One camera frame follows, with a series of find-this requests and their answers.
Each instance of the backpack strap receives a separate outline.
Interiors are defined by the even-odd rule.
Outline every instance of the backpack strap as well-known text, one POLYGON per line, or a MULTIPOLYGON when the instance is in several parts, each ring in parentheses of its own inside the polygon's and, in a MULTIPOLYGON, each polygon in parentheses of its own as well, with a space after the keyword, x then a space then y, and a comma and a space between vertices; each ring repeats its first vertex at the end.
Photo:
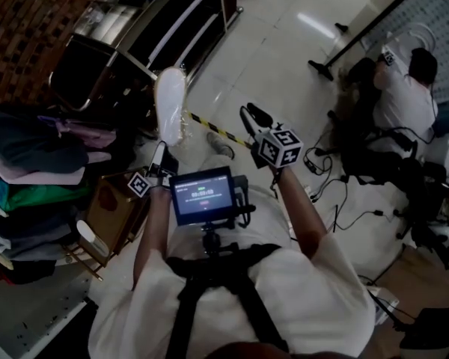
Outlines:
POLYGON ((248 320, 262 343, 270 343, 288 352, 261 297, 248 276, 248 269, 279 249, 277 245, 253 245, 225 257, 186 261, 168 258, 166 263, 175 274, 186 278, 186 285, 178 295, 180 306, 171 332, 166 359, 186 357, 196 305, 204 292, 225 286, 237 295, 248 320))

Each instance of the yellow black caution tape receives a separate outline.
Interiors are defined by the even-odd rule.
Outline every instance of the yellow black caution tape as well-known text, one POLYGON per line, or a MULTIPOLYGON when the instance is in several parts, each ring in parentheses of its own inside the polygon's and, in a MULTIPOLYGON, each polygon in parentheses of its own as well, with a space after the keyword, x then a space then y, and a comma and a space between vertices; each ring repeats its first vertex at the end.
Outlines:
POLYGON ((237 142, 240 145, 243 145, 244 147, 247 147, 248 149, 251 149, 251 144, 249 142, 243 141, 236 137, 235 135, 232 135, 231 133, 228 133, 224 130, 221 130, 216 125, 213 125, 212 123, 209 123, 205 119, 197 116, 196 114, 193 114, 191 112, 188 112, 189 116, 195 120, 197 123, 200 123, 201 125, 205 125, 209 130, 213 130, 214 132, 218 133, 222 137, 226 137, 228 140, 232 140, 234 142, 237 142))

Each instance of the monitor screen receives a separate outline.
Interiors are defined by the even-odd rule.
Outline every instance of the monitor screen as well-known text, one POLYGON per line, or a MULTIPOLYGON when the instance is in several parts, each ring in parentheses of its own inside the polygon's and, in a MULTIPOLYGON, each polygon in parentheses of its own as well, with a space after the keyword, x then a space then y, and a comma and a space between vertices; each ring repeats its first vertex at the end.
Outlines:
POLYGON ((229 167, 171 177, 170 188, 180 226, 236 216, 234 181, 229 167))
POLYGON ((174 187, 180 214, 223 209, 233 205, 227 176, 199 179, 174 187))

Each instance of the green clothing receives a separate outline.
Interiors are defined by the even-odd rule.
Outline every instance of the green clothing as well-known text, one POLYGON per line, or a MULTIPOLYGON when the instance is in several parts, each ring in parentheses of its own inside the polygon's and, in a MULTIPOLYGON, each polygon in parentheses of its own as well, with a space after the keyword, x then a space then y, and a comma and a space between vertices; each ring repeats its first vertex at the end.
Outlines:
POLYGON ((0 179, 0 208, 11 212, 19 207, 75 200, 90 192, 88 185, 8 185, 0 179))

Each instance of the white sneaker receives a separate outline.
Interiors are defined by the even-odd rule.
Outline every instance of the white sneaker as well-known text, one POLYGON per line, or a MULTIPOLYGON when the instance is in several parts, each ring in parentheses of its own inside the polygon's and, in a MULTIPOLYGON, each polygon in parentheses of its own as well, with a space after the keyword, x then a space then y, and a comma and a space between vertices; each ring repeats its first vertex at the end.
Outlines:
POLYGON ((233 148, 226 144, 219 135, 214 132, 209 132, 207 134, 207 141, 216 153, 234 159, 233 148))

